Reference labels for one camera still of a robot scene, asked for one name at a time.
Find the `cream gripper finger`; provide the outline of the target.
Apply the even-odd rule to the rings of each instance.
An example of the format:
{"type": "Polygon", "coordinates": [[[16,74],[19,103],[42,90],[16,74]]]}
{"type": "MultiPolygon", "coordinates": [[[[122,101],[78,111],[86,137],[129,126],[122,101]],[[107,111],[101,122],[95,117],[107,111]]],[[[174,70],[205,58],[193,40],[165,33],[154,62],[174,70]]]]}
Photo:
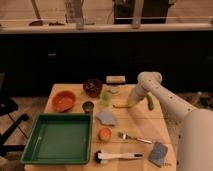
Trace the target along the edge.
{"type": "Polygon", "coordinates": [[[131,107],[133,107],[133,106],[135,106],[136,105],[136,102],[135,101],[127,101],[127,103],[126,103],[126,107],[127,108],[131,108],[131,107]]]}

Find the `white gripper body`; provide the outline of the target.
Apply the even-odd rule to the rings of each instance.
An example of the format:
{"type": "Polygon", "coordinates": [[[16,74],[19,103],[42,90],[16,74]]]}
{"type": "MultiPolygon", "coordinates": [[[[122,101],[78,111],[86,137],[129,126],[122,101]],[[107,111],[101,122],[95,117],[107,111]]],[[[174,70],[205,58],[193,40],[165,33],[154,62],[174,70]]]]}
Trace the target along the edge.
{"type": "Polygon", "coordinates": [[[145,98],[146,94],[147,91],[140,84],[137,84],[135,87],[132,88],[128,101],[135,101],[137,104],[145,98]]]}

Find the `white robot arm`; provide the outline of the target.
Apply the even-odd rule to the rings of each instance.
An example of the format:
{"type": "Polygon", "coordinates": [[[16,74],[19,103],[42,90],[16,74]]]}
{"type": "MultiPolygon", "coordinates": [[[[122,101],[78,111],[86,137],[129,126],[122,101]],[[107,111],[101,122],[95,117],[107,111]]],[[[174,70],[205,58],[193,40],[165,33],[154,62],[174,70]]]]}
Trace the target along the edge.
{"type": "Polygon", "coordinates": [[[128,97],[131,107],[151,92],[181,122],[176,171],[213,171],[213,111],[197,108],[163,87],[159,72],[141,72],[137,80],[128,97]]]}

